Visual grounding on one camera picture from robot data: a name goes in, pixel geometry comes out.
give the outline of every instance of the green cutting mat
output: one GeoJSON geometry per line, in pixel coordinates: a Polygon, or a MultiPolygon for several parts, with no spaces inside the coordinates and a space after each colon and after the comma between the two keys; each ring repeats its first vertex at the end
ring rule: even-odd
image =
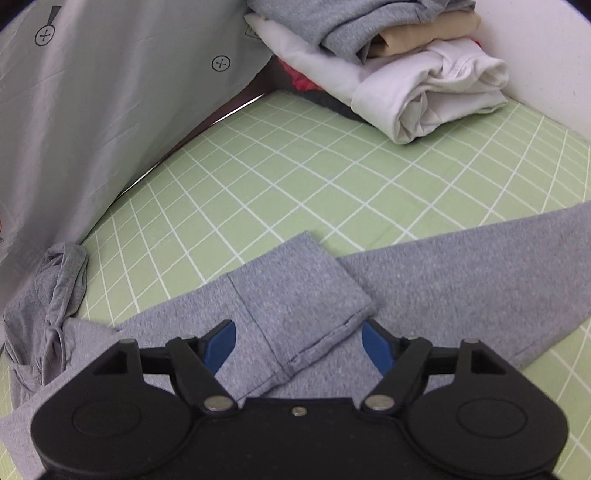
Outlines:
{"type": "MultiPolygon", "coordinates": [[[[275,93],[209,129],[107,211],[84,241],[92,256],[80,315],[116,325],[304,230],[344,255],[572,206],[591,198],[589,160],[587,142],[514,101],[400,146],[275,93]]],[[[591,479],[590,328],[526,370],[569,417],[557,467],[565,480],[591,479]]],[[[18,478],[6,453],[0,478],[18,478]]]]}

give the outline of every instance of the circle with cross mark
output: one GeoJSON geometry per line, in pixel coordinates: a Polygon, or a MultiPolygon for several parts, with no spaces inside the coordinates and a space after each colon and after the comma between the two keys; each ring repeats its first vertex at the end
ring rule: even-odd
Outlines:
{"type": "Polygon", "coordinates": [[[35,43],[40,47],[44,47],[51,41],[55,32],[56,28],[53,25],[41,27],[35,34],[35,43]]]}
{"type": "Polygon", "coordinates": [[[225,72],[230,68],[230,59],[225,55],[218,55],[212,60],[212,68],[216,72],[225,72]]]}

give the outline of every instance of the clothing pile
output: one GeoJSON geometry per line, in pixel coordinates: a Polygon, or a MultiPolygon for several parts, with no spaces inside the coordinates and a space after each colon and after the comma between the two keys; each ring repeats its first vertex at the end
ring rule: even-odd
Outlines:
{"type": "Polygon", "coordinates": [[[249,0],[251,28],[299,91],[325,90],[405,144],[506,103],[503,60],[471,40],[472,0],[249,0]]]}

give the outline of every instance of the beige fabric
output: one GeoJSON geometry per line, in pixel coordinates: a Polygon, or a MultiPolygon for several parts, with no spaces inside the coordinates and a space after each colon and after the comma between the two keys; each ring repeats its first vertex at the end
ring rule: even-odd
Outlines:
{"type": "Polygon", "coordinates": [[[476,31],[481,22],[476,12],[448,12],[431,23],[396,25],[382,30],[369,48],[369,57],[406,53],[433,40],[452,40],[476,31]]]}

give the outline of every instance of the folded gray shirt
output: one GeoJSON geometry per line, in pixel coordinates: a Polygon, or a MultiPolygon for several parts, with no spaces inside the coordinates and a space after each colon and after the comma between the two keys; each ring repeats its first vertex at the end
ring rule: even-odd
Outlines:
{"type": "Polygon", "coordinates": [[[442,12],[474,10],[473,0],[247,0],[265,18],[338,57],[365,62],[386,27],[432,22],[442,12]]]}

